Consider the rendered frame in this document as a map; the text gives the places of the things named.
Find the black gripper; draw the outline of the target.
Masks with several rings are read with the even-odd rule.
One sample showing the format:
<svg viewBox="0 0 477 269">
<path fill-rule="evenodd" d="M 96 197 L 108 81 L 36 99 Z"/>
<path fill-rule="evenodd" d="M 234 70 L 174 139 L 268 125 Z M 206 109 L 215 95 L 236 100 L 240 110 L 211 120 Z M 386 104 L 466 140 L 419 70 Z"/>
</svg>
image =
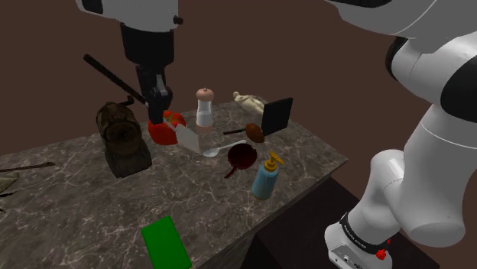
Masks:
<svg viewBox="0 0 477 269">
<path fill-rule="evenodd" d="M 152 124 L 163 122 L 173 92 L 167 86 L 165 69 L 174 61 L 174 32 L 151 32 L 120 24 L 126 58 L 135 64 L 141 91 L 148 94 L 148 117 Z"/>
</svg>

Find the red tomato-shaped container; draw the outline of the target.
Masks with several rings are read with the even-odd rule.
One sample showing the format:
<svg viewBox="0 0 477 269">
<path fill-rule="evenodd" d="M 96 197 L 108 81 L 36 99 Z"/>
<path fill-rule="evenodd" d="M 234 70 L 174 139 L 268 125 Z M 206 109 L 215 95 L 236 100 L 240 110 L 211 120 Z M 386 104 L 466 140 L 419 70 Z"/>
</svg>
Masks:
<svg viewBox="0 0 477 269">
<path fill-rule="evenodd" d="M 171 129 L 167 122 L 171 123 L 174 127 L 178 124 L 186 125 L 184 117 L 180 113 L 172 111 L 164 111 L 163 117 L 165 121 L 160 124 L 153 124 L 148 122 L 148 132 L 153 142 L 159 145 L 173 145 L 177 143 L 176 133 Z"/>
</svg>

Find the salt shaker with pink cap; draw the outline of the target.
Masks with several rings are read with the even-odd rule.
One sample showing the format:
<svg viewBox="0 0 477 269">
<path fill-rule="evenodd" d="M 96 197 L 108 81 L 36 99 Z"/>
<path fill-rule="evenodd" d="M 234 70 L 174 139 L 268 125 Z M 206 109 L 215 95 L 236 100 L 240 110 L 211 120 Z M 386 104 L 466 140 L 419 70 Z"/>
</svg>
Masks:
<svg viewBox="0 0 477 269">
<path fill-rule="evenodd" d="M 212 101 L 214 92 L 211 89 L 202 88 L 196 92 L 198 101 L 196 111 L 196 132 L 207 133 L 213 129 Z"/>
</svg>

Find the white flat card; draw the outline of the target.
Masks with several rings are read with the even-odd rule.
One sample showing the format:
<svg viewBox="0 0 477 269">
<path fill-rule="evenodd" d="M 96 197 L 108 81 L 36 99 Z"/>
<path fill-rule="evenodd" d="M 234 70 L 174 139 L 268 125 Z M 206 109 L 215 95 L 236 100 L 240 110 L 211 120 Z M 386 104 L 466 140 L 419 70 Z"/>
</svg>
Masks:
<svg viewBox="0 0 477 269">
<path fill-rule="evenodd" d="M 177 143 L 193 152 L 200 152 L 199 136 L 194 131 L 178 124 L 175 128 Z"/>
</svg>

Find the black rod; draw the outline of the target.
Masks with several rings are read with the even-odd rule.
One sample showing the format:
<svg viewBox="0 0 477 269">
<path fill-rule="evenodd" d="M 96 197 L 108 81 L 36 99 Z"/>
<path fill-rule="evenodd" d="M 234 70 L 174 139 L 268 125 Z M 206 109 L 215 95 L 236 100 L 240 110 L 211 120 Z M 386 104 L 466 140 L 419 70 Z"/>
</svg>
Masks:
<svg viewBox="0 0 477 269">
<path fill-rule="evenodd" d="M 148 106 L 148 103 L 146 99 L 140 95 L 136 90 L 134 90 L 130 85 L 128 85 L 125 81 L 120 79 L 118 76 L 116 76 L 111 70 L 109 70 L 107 67 L 102 65 L 98 60 L 96 60 L 94 57 L 92 57 L 89 54 L 85 54 L 83 56 L 83 59 L 94 69 L 96 69 L 98 72 L 100 72 L 102 75 L 107 77 L 109 80 L 111 80 L 114 84 L 119 86 L 121 89 L 123 89 L 125 92 L 127 92 L 132 98 L 137 99 L 141 104 Z"/>
</svg>

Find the white spoon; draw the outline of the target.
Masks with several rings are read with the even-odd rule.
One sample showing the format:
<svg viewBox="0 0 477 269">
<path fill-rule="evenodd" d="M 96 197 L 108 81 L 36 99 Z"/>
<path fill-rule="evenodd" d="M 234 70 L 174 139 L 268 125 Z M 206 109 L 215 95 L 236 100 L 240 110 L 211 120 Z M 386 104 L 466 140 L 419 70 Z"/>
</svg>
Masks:
<svg viewBox="0 0 477 269">
<path fill-rule="evenodd" d="M 222 146 L 222 147 L 211 148 L 209 150 L 204 151 L 203 156 L 204 157 L 215 157 L 222 149 L 233 147 L 237 144 L 244 144 L 246 142 L 247 142 L 246 140 L 240 140 L 240 141 L 237 141 L 237 142 L 234 142 L 234 143 L 231 143 L 231 144 L 227 144 L 227 145 Z"/>
</svg>

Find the cream figure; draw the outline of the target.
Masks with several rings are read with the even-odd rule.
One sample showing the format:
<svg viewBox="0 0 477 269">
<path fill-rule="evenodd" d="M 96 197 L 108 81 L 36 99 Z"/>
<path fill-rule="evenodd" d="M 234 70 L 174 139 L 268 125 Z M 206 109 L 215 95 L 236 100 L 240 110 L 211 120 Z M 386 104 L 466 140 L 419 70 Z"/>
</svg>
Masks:
<svg viewBox="0 0 477 269">
<path fill-rule="evenodd" d="M 257 112 L 263 114 L 264 112 L 264 103 L 257 99 L 253 95 L 241 95 L 239 92 L 235 91 L 232 94 L 234 101 L 237 102 L 243 109 L 250 112 Z"/>
</svg>

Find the dark red small pan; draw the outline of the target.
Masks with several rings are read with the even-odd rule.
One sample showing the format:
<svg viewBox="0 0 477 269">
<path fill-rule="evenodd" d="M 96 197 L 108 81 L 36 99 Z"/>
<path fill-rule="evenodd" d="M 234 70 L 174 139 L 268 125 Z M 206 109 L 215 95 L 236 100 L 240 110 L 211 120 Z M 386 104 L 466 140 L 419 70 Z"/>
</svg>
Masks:
<svg viewBox="0 0 477 269">
<path fill-rule="evenodd" d="M 257 160 L 258 153 L 250 144 L 237 144 L 230 148 L 227 158 L 232 169 L 225 179 L 230 178 L 237 170 L 245 170 L 251 167 Z"/>
</svg>

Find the brown wooden spoon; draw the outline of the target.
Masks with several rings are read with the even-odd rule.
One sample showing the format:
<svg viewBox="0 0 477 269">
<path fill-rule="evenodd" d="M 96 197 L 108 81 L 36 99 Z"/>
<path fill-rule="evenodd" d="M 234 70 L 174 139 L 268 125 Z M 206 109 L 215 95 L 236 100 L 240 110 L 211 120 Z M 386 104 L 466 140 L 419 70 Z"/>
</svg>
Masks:
<svg viewBox="0 0 477 269">
<path fill-rule="evenodd" d="M 264 143 L 264 134 L 261 130 L 261 128 L 253 123 L 248 123 L 244 128 L 236 129 L 236 130 L 231 130 L 231 131 L 224 131 L 224 135 L 231 135 L 231 134 L 236 134 L 240 132 L 245 132 L 247 137 L 255 142 L 255 143 Z"/>
</svg>

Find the black tablet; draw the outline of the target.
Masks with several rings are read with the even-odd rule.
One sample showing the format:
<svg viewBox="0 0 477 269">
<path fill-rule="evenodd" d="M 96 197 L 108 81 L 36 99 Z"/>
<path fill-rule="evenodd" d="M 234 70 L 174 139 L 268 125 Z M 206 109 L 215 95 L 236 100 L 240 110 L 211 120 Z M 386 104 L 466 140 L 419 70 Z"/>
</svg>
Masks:
<svg viewBox="0 0 477 269">
<path fill-rule="evenodd" d="M 264 105 L 261 120 L 261 130 L 264 136 L 287 127 L 293 100 L 292 97 L 288 97 Z"/>
</svg>

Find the blue soap dispenser yellow pump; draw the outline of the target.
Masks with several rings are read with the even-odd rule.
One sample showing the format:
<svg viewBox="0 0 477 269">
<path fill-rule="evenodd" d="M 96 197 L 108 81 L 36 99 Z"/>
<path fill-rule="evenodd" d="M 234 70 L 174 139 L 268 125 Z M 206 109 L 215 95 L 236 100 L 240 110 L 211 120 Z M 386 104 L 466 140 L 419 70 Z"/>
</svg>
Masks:
<svg viewBox="0 0 477 269">
<path fill-rule="evenodd" d="M 279 173 L 278 164 L 283 165 L 284 162 L 273 151 L 270 151 L 269 158 L 260 164 L 252 184 L 251 193 L 254 198 L 266 200 L 271 197 Z"/>
</svg>

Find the green book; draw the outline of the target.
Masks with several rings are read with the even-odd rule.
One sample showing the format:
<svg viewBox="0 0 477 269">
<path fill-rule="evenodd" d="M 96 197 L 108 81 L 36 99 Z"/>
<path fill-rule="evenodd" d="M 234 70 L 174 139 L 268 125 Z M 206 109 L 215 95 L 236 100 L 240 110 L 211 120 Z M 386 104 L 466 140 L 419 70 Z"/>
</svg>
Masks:
<svg viewBox="0 0 477 269">
<path fill-rule="evenodd" d="M 170 216 L 141 230 L 153 269 L 190 269 L 192 262 Z"/>
</svg>

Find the thin brown stick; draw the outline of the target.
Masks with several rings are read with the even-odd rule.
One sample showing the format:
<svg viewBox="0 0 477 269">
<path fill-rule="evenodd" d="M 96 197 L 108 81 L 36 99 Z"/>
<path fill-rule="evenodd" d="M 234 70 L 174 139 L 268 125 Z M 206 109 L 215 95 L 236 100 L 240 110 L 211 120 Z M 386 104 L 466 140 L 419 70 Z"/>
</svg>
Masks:
<svg viewBox="0 0 477 269">
<path fill-rule="evenodd" d="M 51 166 L 55 166 L 55 165 L 56 164 L 54 162 L 45 162 L 45 163 L 42 163 L 42 164 L 28 165 L 28 166 L 23 166 L 23 167 L 0 169 L 0 173 L 13 172 L 13 171 L 19 171 L 19 170 L 37 169 L 37 168 L 42 168 L 42 167 L 51 167 Z"/>
</svg>

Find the olive green leaf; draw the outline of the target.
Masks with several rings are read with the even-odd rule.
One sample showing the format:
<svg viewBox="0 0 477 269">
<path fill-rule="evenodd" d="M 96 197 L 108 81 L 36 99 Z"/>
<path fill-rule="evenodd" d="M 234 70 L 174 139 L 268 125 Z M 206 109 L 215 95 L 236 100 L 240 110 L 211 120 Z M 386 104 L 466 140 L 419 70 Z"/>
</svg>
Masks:
<svg viewBox="0 0 477 269">
<path fill-rule="evenodd" d="M 20 177 L 20 173 L 15 171 L 15 172 L 10 172 L 7 173 L 6 175 L 0 176 L 0 197 L 5 197 L 8 196 L 8 193 L 6 193 L 6 190 L 13 184 L 15 183 Z"/>
</svg>

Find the dark robot stand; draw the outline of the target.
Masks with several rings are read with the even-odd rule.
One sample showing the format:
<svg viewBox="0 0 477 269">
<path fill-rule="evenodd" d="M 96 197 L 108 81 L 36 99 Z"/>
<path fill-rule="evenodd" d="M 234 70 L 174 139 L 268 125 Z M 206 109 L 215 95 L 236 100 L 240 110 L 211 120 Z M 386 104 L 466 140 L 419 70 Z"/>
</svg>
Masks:
<svg viewBox="0 0 477 269">
<path fill-rule="evenodd" d="M 324 231 L 357 202 L 329 178 L 255 234 L 240 269 L 338 269 Z"/>
</svg>

